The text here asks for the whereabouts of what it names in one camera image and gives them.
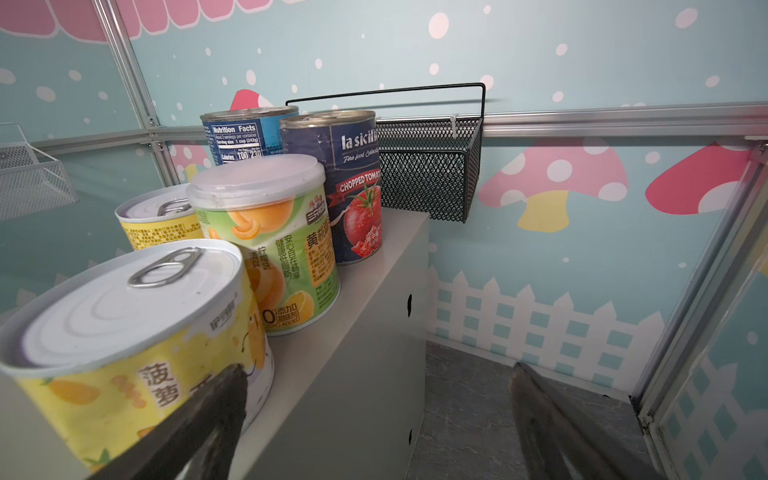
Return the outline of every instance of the marble floor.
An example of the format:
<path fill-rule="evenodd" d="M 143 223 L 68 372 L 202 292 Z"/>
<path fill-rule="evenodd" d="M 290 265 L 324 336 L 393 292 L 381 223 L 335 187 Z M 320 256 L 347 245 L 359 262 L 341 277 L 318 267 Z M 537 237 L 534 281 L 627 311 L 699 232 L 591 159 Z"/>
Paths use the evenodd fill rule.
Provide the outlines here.
<path fill-rule="evenodd" d="M 511 367 L 427 342 L 426 369 L 424 422 L 406 480 L 528 478 L 508 393 Z M 628 403 L 553 383 L 650 464 Z"/>

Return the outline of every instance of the black mesh basket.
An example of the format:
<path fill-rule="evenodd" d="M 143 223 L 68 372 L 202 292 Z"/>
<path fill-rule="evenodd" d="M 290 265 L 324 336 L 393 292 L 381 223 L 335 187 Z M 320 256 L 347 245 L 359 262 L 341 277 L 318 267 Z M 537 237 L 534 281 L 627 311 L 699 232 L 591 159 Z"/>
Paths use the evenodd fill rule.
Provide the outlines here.
<path fill-rule="evenodd" d="M 300 98 L 287 101 L 286 105 L 324 98 L 467 87 L 482 90 L 480 114 L 376 120 L 382 168 L 382 205 L 429 212 L 437 220 L 466 222 L 480 173 L 484 84 L 361 91 Z"/>

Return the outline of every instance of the white wire basket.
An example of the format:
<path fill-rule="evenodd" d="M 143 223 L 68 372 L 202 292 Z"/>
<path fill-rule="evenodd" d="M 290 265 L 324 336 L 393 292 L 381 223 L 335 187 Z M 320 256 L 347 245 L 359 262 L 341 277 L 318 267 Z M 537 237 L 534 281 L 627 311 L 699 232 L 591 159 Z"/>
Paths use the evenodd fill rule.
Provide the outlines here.
<path fill-rule="evenodd" d="M 0 124 L 0 222 L 77 201 L 61 161 L 32 147 L 18 124 Z"/>

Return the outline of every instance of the can label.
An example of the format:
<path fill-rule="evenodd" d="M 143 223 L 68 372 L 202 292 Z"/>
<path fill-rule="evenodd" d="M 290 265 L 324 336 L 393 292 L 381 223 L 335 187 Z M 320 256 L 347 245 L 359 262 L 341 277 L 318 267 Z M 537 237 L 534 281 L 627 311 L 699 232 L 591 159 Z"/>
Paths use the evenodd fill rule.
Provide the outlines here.
<path fill-rule="evenodd" d="M 326 168 L 326 196 L 336 262 L 354 263 L 382 244 L 381 167 L 376 120 L 283 128 L 288 154 L 308 154 Z"/>
<path fill-rule="evenodd" d="M 203 238 L 196 215 L 185 215 L 171 220 L 147 223 L 120 222 L 134 250 L 154 247 L 177 240 Z"/>
<path fill-rule="evenodd" d="M 70 450 L 92 472 L 128 450 L 232 363 L 248 376 L 246 424 L 272 378 L 264 324 L 243 272 L 235 291 L 180 332 L 91 372 L 17 378 Z"/>
<path fill-rule="evenodd" d="M 240 247 L 270 335 L 320 318 L 339 294 L 323 187 L 276 204 L 195 209 L 206 238 Z"/>
<path fill-rule="evenodd" d="M 295 114 L 252 120 L 204 121 L 203 130 L 216 165 L 283 153 L 280 119 Z"/>

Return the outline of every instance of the tin can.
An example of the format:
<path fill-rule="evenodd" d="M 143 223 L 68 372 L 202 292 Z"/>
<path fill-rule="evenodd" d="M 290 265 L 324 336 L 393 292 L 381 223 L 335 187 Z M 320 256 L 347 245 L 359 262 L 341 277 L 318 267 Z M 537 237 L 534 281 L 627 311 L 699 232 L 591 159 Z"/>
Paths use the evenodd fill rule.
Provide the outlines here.
<path fill-rule="evenodd" d="M 94 471 L 232 363 L 250 374 L 245 429 L 274 365 L 242 254 L 220 240 L 182 240 L 94 266 L 0 328 L 0 370 Z"/>
<path fill-rule="evenodd" d="M 312 155 L 326 169 L 336 262 L 355 263 L 376 252 L 382 244 L 382 201 L 375 112 L 284 118 L 280 134 L 286 153 Z"/>
<path fill-rule="evenodd" d="M 283 153 L 280 120 L 296 106 L 261 107 L 202 114 L 203 130 L 216 165 Z"/>
<path fill-rule="evenodd" d="M 187 187 L 207 238 L 240 247 L 270 336 L 317 321 L 336 302 L 323 166 L 272 155 L 211 168 Z"/>
<path fill-rule="evenodd" d="M 203 238 L 186 191 L 186 185 L 161 188 L 133 198 L 114 211 L 134 250 Z"/>

